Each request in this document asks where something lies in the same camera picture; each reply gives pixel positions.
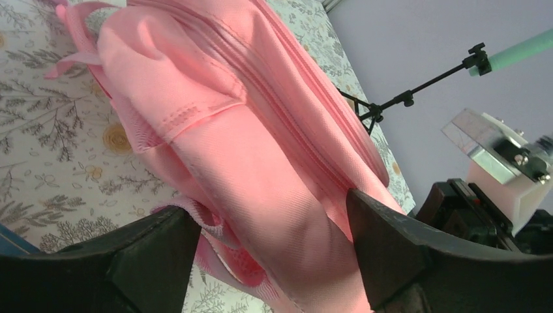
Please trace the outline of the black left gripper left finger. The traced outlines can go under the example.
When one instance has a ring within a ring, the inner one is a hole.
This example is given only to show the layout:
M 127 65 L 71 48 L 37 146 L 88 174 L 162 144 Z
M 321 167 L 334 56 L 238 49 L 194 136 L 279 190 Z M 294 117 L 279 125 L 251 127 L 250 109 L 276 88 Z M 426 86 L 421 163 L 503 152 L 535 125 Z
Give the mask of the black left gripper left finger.
M 1 256 L 1 311 L 180 312 L 200 232 L 169 206 L 55 253 Z

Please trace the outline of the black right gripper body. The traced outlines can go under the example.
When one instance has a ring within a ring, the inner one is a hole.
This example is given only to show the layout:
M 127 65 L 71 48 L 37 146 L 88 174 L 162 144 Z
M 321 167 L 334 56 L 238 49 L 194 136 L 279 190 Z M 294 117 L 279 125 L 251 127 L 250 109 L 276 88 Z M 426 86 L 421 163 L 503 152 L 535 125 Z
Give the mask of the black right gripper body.
M 481 245 L 534 255 L 552 253 L 552 215 L 536 210 L 513 235 L 513 223 L 475 183 L 462 179 L 434 183 L 414 218 Z

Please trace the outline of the pink student backpack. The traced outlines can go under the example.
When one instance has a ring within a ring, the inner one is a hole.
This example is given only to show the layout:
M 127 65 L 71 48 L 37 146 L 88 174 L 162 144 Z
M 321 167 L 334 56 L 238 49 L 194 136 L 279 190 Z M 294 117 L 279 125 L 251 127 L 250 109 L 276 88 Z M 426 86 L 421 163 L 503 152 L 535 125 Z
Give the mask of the pink student backpack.
M 346 212 L 401 208 L 354 111 L 264 1 L 60 1 L 133 151 L 203 228 L 196 263 L 276 312 L 370 312 Z

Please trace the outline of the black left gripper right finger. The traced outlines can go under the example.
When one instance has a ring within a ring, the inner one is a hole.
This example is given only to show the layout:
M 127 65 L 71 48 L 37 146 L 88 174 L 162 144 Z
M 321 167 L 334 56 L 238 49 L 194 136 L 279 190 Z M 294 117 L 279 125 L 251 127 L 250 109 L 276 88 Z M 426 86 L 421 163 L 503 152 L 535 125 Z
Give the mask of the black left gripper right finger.
M 492 248 L 398 213 L 360 190 L 346 207 L 376 312 L 551 312 L 552 257 Z

